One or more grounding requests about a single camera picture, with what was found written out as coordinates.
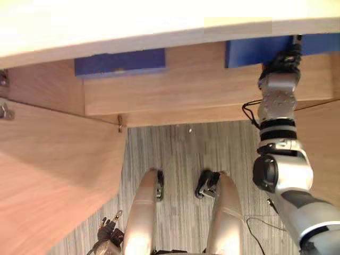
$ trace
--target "blue block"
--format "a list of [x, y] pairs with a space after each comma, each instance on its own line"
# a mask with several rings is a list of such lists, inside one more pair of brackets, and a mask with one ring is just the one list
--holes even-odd
[[[270, 62], [278, 52], [286, 50], [293, 36], [240, 39], [226, 42], [225, 67], [234, 68]], [[302, 36], [302, 54], [340, 51], [340, 33]]]
[[155, 72], [165, 68], [165, 49], [100, 54], [74, 60], [75, 76], [101, 78], [112, 75]]

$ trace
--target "floor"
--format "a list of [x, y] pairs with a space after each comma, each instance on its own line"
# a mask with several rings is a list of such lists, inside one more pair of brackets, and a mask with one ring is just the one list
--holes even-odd
[[[125, 228], [134, 194], [145, 171], [161, 168], [165, 175], [164, 200], [157, 205], [156, 248], [201, 252], [206, 240], [213, 200], [194, 196], [203, 168], [226, 171], [237, 185], [244, 219], [255, 217], [284, 228], [267, 205], [266, 195], [252, 183], [258, 131], [248, 121], [183, 124], [129, 129], [119, 195], [103, 205], [58, 245], [50, 255], [86, 254], [96, 241], [98, 223], [123, 210]], [[266, 254], [298, 255], [289, 234], [257, 220], [250, 227]], [[244, 254], [262, 255], [244, 226]]]

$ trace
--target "wire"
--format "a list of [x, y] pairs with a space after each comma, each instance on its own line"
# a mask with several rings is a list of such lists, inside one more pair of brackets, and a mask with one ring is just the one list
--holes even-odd
[[251, 109], [248, 108], [248, 106], [258, 105], [259, 103], [261, 103], [261, 101], [262, 101], [261, 99], [253, 100], [242, 105], [242, 110], [244, 114], [248, 117], [248, 119], [250, 119], [251, 124], [253, 124], [257, 129], [260, 129], [260, 125], [259, 123], [256, 122], [254, 113]]
[[275, 228], [275, 229], [277, 229], [277, 230], [281, 230], [281, 231], [284, 231], [284, 232], [287, 232], [287, 230], [285, 230], [285, 229], [283, 229], [283, 228], [280, 228], [280, 227], [277, 227], [277, 226], [274, 226], [274, 225], [272, 225], [272, 224], [269, 224], [269, 223], [263, 221], [262, 219], [253, 218], [253, 217], [250, 217], [250, 218], [246, 219], [245, 222], [246, 222], [246, 225], [247, 225], [247, 227], [248, 227], [249, 233], [250, 233], [251, 236], [256, 240], [257, 244], [260, 246], [260, 249], [261, 249], [261, 251], [262, 251], [262, 254], [263, 254], [263, 255], [266, 255], [266, 254], [265, 254], [265, 251], [264, 251], [264, 249], [263, 249], [263, 247], [262, 247], [262, 245], [261, 245], [261, 243], [260, 243], [260, 241], [256, 238], [256, 236], [253, 234], [253, 232], [252, 232], [251, 229], [250, 229], [249, 220], [251, 220], [251, 219], [258, 220], [258, 221], [260, 221], [260, 222], [262, 222], [262, 223], [264, 223], [264, 224], [266, 224], [266, 225], [268, 225], [268, 226], [270, 226], [270, 227], [272, 227], [272, 228]]
[[86, 255], [90, 255], [91, 253], [93, 253], [93, 249], [91, 249], [91, 250], [89, 250], [89, 252], [88, 253], [86, 253]]

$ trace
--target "wooden table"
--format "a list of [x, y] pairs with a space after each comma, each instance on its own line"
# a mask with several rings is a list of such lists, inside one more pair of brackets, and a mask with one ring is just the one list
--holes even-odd
[[[0, 4], [0, 67], [9, 77], [0, 93], [15, 112], [0, 121], [4, 253], [43, 254], [117, 194], [126, 127], [245, 119], [241, 105], [261, 97], [261, 65], [225, 69], [223, 41], [340, 32], [338, 1], [294, 1], [293, 13], [289, 3], [239, 2], [214, 8], [271, 17], [130, 18], [112, 10], [131, 3], [103, 0]], [[159, 47], [166, 48], [164, 72], [74, 76], [76, 57]], [[298, 135], [315, 165], [315, 194], [337, 205], [339, 62], [338, 54], [304, 57], [296, 90]]]

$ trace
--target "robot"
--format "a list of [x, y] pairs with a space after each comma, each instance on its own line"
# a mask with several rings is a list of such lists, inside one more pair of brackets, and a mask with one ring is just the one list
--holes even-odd
[[[302, 36], [294, 36], [289, 49], [265, 65], [258, 85], [262, 100], [242, 109], [260, 131], [258, 154], [253, 165], [253, 182], [269, 196], [269, 204], [281, 217], [301, 255], [340, 254], [340, 211], [310, 194], [313, 170], [297, 139], [293, 111], [294, 90], [300, 79]], [[260, 104], [255, 120], [250, 108]], [[114, 229], [118, 213], [103, 220], [96, 255], [178, 254], [184, 251], [156, 251], [154, 224], [156, 202], [164, 192], [162, 171], [151, 169], [144, 175], [131, 207], [125, 234]], [[195, 196], [215, 199], [207, 248], [202, 254], [242, 254], [243, 217], [237, 188], [224, 172], [204, 170]]]

